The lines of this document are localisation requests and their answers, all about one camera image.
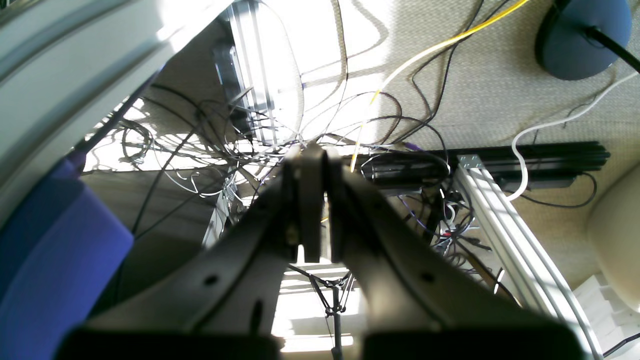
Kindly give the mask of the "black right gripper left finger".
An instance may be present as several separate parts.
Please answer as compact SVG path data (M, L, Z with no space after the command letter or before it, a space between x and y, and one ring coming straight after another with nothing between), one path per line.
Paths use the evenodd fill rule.
M327 153L292 150L222 239L149 289L92 317L62 360L279 360L272 335L282 276L298 246L321 253Z

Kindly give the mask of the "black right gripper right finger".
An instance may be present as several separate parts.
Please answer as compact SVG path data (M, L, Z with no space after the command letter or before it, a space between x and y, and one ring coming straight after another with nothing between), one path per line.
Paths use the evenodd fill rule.
M333 153L327 184L333 253L368 302L364 360L585 360L569 326L446 262Z

